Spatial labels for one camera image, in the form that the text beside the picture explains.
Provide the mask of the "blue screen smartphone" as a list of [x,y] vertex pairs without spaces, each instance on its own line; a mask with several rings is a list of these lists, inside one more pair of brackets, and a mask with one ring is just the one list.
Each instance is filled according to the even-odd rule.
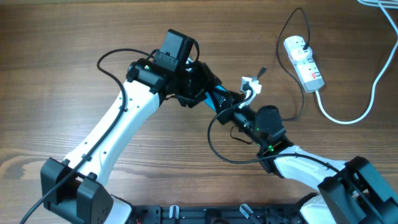
[[217,114],[226,108],[227,99],[229,96],[228,90],[223,86],[218,85],[214,89],[205,93],[206,98],[204,103]]

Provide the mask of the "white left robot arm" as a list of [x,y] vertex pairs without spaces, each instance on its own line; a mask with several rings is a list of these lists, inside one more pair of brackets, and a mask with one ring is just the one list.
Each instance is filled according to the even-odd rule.
[[44,208],[70,223],[131,223],[134,207],[106,190],[111,171],[136,131],[168,97],[182,106],[204,101],[220,81],[198,59],[198,42],[168,30],[161,48],[130,64],[118,98],[85,140],[40,171]]

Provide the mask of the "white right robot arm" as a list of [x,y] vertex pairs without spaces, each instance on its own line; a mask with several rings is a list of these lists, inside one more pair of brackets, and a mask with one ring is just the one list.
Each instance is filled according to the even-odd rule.
[[277,107],[249,107],[254,94],[250,88],[240,95],[218,86],[205,102],[215,120],[232,121],[260,147],[253,162],[317,190],[298,209],[307,223],[397,223],[397,194],[367,159],[336,161],[304,151],[285,135]]

